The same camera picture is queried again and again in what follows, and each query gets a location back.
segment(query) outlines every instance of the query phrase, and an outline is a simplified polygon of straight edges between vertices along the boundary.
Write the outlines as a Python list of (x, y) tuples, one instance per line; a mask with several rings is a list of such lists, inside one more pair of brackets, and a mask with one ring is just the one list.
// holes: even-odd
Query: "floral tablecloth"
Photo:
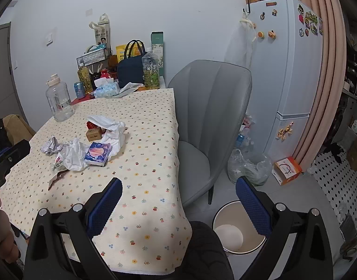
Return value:
[[(13, 167), (0, 189), (2, 209), (11, 223), (30, 234), (37, 212), (64, 212), (101, 192), (113, 178), (123, 194), (102, 233), (93, 238), (114, 271), (169, 274), (181, 264), (191, 238), (178, 190), (178, 132), (173, 89), (135, 92), (121, 99), (101, 98), (75, 105), (76, 113), (57, 123), (51, 118), (30, 141), (30, 154)], [(126, 123), (125, 144), (105, 167), (69, 171), (48, 191), (53, 176), (40, 147), (54, 135), (60, 143), (86, 139), (86, 118), (98, 114)], [(63, 240), (71, 259), (77, 255), (68, 235)]]

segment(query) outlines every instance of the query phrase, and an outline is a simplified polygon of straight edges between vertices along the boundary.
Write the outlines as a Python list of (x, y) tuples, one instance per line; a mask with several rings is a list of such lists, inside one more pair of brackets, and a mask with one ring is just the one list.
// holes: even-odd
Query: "metal bolt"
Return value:
[(73, 206), (73, 210), (74, 210), (75, 212), (79, 212), (80, 210), (82, 210), (82, 204), (80, 204), (80, 203), (75, 204), (75, 205)]
[(280, 211), (283, 212), (286, 209), (286, 206), (282, 203), (277, 203), (276, 208)]
[(47, 213), (47, 209), (46, 209), (46, 208), (41, 208), (41, 209), (39, 210), (39, 212), (38, 212), (38, 214), (39, 214), (40, 216), (44, 216), (44, 215), (46, 215), (46, 213)]
[(318, 216), (320, 214), (320, 211), (317, 208), (311, 209), (311, 213), (313, 213), (315, 216)]

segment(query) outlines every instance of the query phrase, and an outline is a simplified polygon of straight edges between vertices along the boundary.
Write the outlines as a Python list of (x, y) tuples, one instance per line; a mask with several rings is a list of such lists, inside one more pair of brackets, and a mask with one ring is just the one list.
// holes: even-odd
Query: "green box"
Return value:
[(151, 33), (151, 45), (153, 53), (159, 58), (159, 76), (164, 76), (164, 60), (163, 60), (163, 32), (154, 31)]

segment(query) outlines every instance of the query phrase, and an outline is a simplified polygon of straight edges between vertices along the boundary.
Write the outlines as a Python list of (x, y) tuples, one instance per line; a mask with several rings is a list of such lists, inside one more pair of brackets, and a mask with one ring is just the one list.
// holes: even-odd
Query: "human hand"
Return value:
[(19, 249), (14, 244), (14, 234), (10, 229), (11, 225), (7, 214), (0, 210), (0, 258), (7, 263), (15, 262), (19, 258)]

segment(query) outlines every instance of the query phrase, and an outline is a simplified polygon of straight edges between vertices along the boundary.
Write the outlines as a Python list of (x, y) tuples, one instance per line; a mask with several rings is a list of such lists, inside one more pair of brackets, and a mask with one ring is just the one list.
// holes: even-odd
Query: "pink curtain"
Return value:
[(333, 122), (344, 83), (346, 36), (339, 0), (301, 0), (323, 20), (323, 54), (312, 110), (293, 157), (305, 171)]

